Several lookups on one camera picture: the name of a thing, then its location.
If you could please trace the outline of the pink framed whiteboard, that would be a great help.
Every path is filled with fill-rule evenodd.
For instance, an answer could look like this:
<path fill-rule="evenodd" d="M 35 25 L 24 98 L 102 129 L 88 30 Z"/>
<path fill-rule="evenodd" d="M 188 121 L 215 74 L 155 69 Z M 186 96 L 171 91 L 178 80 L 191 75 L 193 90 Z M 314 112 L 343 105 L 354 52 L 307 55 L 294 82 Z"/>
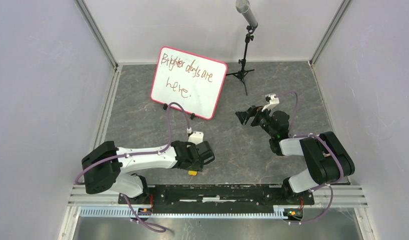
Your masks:
<path fill-rule="evenodd" d="M 228 71 L 226 63 L 178 50 L 161 48 L 150 98 L 160 104 L 176 102 L 196 117 L 214 117 Z"/>

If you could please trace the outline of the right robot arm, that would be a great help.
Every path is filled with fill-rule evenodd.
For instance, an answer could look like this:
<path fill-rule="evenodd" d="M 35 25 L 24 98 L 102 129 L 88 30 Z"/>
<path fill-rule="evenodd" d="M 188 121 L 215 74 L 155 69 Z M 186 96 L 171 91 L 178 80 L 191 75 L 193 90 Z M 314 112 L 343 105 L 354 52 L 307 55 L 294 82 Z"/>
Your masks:
<path fill-rule="evenodd" d="M 240 123 L 251 122 L 270 137 L 271 151 L 278 156 L 301 156 L 306 163 L 302 172 L 283 180 L 281 198 L 287 204 L 296 203 L 307 191 L 334 184 L 355 173 L 355 164 L 332 131 L 307 136 L 289 136 L 290 116 L 280 110 L 271 112 L 262 106 L 237 111 Z"/>

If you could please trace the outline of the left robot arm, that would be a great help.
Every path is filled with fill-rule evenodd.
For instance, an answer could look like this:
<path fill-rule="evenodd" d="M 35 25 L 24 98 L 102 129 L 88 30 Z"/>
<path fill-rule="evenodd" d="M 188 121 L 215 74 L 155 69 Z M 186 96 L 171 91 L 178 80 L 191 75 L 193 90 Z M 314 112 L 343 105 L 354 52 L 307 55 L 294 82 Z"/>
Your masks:
<path fill-rule="evenodd" d="M 105 141 L 81 160 L 82 172 L 76 185 L 84 185 L 89 195 L 113 191 L 143 204 L 150 197 L 145 177 L 139 170 L 181 169 L 201 172 L 215 160 L 208 141 L 194 143 L 175 140 L 167 145 L 149 148 L 116 147 Z"/>

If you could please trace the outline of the yellow bone-shaped eraser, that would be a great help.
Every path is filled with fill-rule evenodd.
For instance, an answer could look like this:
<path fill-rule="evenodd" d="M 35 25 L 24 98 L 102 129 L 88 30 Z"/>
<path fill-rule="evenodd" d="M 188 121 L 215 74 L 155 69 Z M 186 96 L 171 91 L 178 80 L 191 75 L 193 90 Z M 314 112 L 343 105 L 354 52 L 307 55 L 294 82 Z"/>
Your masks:
<path fill-rule="evenodd" d="M 188 171 L 188 174 L 189 174 L 190 176 L 196 176 L 196 175 L 198 174 L 198 172 L 197 172 L 197 171 L 194 171 L 194 170 L 189 170 L 189 171 Z"/>

